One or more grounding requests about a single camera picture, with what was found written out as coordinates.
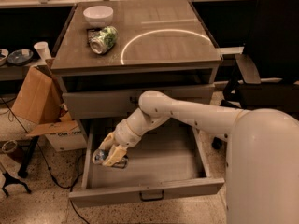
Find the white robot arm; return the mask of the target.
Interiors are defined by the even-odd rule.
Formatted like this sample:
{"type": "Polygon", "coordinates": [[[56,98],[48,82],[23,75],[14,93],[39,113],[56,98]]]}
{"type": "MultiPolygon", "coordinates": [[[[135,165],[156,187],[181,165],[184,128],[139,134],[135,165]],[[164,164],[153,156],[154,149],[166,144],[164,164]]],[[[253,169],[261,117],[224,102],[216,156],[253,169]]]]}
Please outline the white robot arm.
{"type": "Polygon", "coordinates": [[[227,143],[227,224],[299,224],[299,121],[275,109],[204,105],[145,91],[138,109],[99,148],[120,161],[142,136],[169,119],[227,143]]]}

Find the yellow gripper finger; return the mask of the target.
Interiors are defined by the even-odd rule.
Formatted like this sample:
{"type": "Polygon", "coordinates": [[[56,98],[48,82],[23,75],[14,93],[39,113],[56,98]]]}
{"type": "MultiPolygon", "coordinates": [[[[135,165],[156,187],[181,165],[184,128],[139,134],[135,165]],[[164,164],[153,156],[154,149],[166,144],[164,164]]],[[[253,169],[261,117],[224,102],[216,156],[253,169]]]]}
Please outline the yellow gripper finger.
{"type": "Polygon", "coordinates": [[[115,144],[114,133],[111,132],[107,135],[107,137],[102,141],[99,146],[99,149],[109,151],[112,146],[115,144]]]}
{"type": "Polygon", "coordinates": [[[128,162],[126,153],[127,149],[125,147],[113,145],[102,165],[106,167],[125,167],[128,162]]]}

